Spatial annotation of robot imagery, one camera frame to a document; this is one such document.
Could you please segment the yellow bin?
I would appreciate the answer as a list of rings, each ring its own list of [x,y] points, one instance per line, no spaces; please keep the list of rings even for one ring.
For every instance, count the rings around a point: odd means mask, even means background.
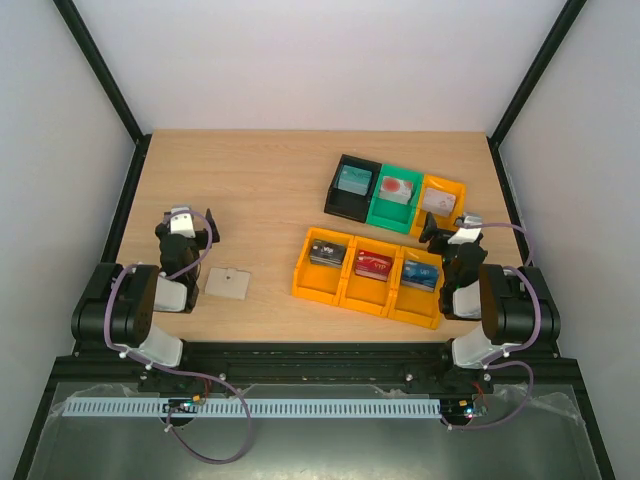
[[[401,247],[355,236],[349,246],[339,306],[386,317],[398,290]]]
[[[439,228],[455,231],[455,221],[463,214],[465,198],[465,184],[425,175],[409,235],[420,237],[428,213],[434,215]]]
[[[434,265],[439,270],[439,280],[433,292],[427,292],[400,284],[402,267],[405,260],[414,260]],[[440,289],[444,283],[442,259],[439,255],[426,250],[405,247],[396,256],[397,272],[392,281],[392,300],[388,317],[392,320],[436,330],[440,323]]]
[[[344,262],[340,268],[310,262],[309,251],[315,239],[343,244],[347,247]],[[294,269],[292,295],[305,300],[337,306],[346,286],[348,263],[354,253],[353,240],[354,236],[351,234],[310,227]]]

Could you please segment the black VIP card stack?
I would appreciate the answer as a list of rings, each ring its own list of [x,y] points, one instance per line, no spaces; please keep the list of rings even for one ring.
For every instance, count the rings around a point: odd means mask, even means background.
[[[325,240],[315,239],[309,251],[312,264],[340,268],[344,262],[347,247]]]

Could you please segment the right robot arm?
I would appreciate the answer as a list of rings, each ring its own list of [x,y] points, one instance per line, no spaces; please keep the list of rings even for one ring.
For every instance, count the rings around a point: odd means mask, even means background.
[[[454,228],[447,230],[429,212],[419,236],[429,253],[441,257],[440,313],[449,319],[479,322],[471,332],[448,341],[443,348],[436,379],[450,392],[470,381],[471,369],[487,371],[500,359],[537,341],[554,343],[560,334],[558,308],[531,256],[520,267],[486,262],[488,251],[481,240],[488,228],[527,235],[519,225],[485,223],[475,215],[458,217]]]

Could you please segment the teal card stack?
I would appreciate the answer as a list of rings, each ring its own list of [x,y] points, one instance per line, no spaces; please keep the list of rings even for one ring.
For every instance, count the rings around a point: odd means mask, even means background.
[[[367,169],[343,164],[338,175],[337,188],[341,191],[365,196],[372,179]]]

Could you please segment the black frame post left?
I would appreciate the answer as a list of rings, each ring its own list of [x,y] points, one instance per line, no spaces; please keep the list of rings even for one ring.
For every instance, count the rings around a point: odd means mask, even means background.
[[[149,138],[139,126],[133,111],[129,107],[125,96],[117,84],[109,66],[107,65],[97,43],[74,1],[54,0],[62,20],[67,26],[77,46],[94,73],[105,95],[114,108],[122,125],[135,145],[147,143]]]

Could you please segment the red white card stack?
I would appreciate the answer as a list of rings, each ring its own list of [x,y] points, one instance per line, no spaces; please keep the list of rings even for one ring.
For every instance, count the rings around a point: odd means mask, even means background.
[[[378,197],[382,200],[407,205],[413,196],[413,183],[392,176],[382,178]]]

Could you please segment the black bin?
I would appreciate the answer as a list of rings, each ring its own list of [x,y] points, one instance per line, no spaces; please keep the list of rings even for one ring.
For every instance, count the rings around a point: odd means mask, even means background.
[[[382,164],[342,154],[328,188],[324,212],[365,223]]]

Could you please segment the yellow bin upper right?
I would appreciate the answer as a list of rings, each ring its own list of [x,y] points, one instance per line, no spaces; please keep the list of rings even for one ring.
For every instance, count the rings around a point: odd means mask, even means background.
[[[463,214],[465,198],[465,184],[425,175],[409,235],[420,237],[428,213],[434,215],[439,228],[455,231],[455,221]]]

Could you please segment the yellow bin lower middle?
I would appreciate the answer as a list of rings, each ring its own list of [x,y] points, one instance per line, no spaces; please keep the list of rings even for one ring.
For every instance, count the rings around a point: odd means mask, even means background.
[[[398,290],[401,247],[355,236],[349,246],[339,306],[386,317]]]

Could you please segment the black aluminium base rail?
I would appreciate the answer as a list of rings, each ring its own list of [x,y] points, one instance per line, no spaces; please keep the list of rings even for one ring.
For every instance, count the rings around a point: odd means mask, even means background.
[[[412,394],[470,394],[496,384],[520,384],[522,367],[489,373],[452,364],[442,343],[216,343],[192,342],[187,371],[219,377],[237,388],[257,384],[375,385]],[[200,379],[145,371],[132,360],[92,343],[55,360],[47,387],[62,382],[132,383],[144,392],[196,393]]]

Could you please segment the black frame post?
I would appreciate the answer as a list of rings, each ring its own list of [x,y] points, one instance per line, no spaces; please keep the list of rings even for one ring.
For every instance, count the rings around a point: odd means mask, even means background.
[[[129,107],[125,96],[117,84],[109,66],[107,65],[97,43],[74,1],[54,0],[62,20],[67,26],[77,46],[94,73],[105,95],[114,108],[122,125],[135,145],[147,143],[149,138],[139,126],[133,111]]]
[[[506,139],[511,127],[516,122],[586,3],[586,0],[568,0],[564,3],[493,134],[488,138],[489,147],[492,151],[498,150]]]

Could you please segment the yellow bin lower left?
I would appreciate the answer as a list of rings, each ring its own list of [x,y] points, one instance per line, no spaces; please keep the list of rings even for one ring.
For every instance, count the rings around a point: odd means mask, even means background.
[[[347,247],[344,262],[340,268],[310,262],[309,251],[315,239],[343,244]],[[292,295],[305,300],[337,306],[346,286],[348,263],[354,253],[353,240],[354,236],[351,234],[310,227],[294,269]]]

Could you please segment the red VIP card stack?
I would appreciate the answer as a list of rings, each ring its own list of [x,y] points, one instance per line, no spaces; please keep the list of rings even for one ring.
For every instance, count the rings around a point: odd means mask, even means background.
[[[392,257],[367,250],[359,250],[354,260],[354,273],[358,276],[386,282],[391,273]]]

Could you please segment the black frame post right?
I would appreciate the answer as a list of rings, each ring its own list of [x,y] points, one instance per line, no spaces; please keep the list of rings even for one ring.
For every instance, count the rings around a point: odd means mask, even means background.
[[[492,151],[498,150],[506,139],[511,127],[516,122],[586,3],[586,0],[568,0],[564,3],[493,134],[488,138],[489,147]]]

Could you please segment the green bin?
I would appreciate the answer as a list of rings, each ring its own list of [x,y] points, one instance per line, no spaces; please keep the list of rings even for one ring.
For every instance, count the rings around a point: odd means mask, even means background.
[[[383,164],[374,187],[366,223],[408,234],[416,214],[424,174]]]

